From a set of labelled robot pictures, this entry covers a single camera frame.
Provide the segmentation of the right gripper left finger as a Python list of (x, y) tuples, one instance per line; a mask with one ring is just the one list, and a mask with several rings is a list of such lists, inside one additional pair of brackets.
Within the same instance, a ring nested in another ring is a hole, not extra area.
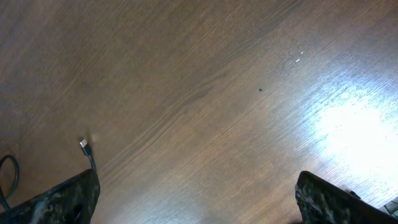
[(89, 224), (100, 196), (100, 182), (87, 169), (26, 202), (1, 213), (8, 224)]

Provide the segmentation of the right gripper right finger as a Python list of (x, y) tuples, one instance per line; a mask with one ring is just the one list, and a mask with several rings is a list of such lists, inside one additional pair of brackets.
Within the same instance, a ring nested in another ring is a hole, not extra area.
[(295, 198), (304, 224), (397, 224), (397, 218), (309, 171), (302, 171)]

